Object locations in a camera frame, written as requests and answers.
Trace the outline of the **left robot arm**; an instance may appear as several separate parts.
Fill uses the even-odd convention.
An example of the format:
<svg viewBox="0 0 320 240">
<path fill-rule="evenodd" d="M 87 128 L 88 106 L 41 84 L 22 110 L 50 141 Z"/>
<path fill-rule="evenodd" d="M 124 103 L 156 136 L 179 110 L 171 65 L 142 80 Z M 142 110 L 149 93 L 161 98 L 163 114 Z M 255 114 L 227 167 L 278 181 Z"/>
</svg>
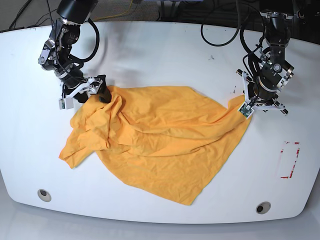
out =
<svg viewBox="0 0 320 240">
<path fill-rule="evenodd" d="M 249 119 L 255 111 L 280 111 L 288 114 L 285 106 L 278 102 L 278 94 L 293 77 L 294 67 L 285 59 L 285 49 L 291 39 L 287 20 L 293 18 L 293 3 L 276 3 L 274 0 L 259 1 L 259 9 L 252 10 L 261 19 L 262 36 L 255 49 L 251 50 L 244 38 L 244 31 L 248 22 L 253 18 L 249 13 L 245 20 L 241 20 L 240 6 L 243 1 L 235 1 L 237 11 L 237 28 L 230 40 L 220 43 L 219 47 L 230 44 L 236 37 L 246 51 L 242 63 L 246 70 L 237 70 L 244 85 L 244 102 L 238 111 Z"/>
</svg>

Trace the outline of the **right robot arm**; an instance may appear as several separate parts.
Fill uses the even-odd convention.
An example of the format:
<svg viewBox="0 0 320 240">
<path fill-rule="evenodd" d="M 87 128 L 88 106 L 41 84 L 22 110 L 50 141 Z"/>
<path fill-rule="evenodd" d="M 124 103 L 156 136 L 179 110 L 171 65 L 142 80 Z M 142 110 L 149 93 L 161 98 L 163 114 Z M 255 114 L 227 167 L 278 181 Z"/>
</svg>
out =
<svg viewBox="0 0 320 240">
<path fill-rule="evenodd" d="M 97 95 L 100 102 L 108 104 L 112 100 L 107 88 L 106 76 L 85 77 L 81 71 L 97 53 L 100 44 L 100 33 L 90 19 L 97 5 L 96 0 L 62 0 L 57 8 L 58 18 L 51 24 L 51 32 L 44 43 L 38 63 L 45 71 L 53 71 L 60 80 L 61 109 L 73 107 L 73 101 L 84 104 L 90 95 Z M 89 23 L 95 32 L 95 45 L 92 53 L 86 58 L 72 55 L 72 46 L 79 40 L 80 27 Z"/>
</svg>

